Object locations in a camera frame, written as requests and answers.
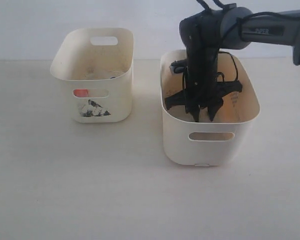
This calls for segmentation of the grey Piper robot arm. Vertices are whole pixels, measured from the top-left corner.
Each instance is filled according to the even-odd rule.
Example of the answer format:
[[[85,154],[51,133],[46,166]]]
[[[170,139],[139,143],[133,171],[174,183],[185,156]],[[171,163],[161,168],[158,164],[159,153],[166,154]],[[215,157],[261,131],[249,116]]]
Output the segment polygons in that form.
[[[243,89],[237,77],[226,80],[217,69],[221,53],[244,49],[252,42],[284,45],[292,48],[293,64],[300,66],[300,9],[253,13],[235,3],[216,1],[217,10],[204,1],[200,4],[201,12],[179,23],[186,58],[172,62],[170,70],[182,75],[182,89],[164,100],[167,109],[183,106],[195,122],[202,109],[214,120],[223,98]]]

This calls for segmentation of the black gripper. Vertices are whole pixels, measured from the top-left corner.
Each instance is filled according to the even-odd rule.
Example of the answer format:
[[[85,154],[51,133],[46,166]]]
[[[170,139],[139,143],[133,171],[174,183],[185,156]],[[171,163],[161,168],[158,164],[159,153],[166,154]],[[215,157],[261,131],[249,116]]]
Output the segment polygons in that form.
[[[218,71],[218,55],[228,54],[234,65],[234,80],[227,81],[225,74]],[[186,50],[187,70],[181,73],[181,90],[164,99],[167,109],[184,106],[195,122],[199,122],[200,110],[207,108],[212,122],[223,106],[223,97],[230,93],[242,92],[243,85],[238,79],[238,68],[234,57],[220,48],[201,48],[191,52]]]

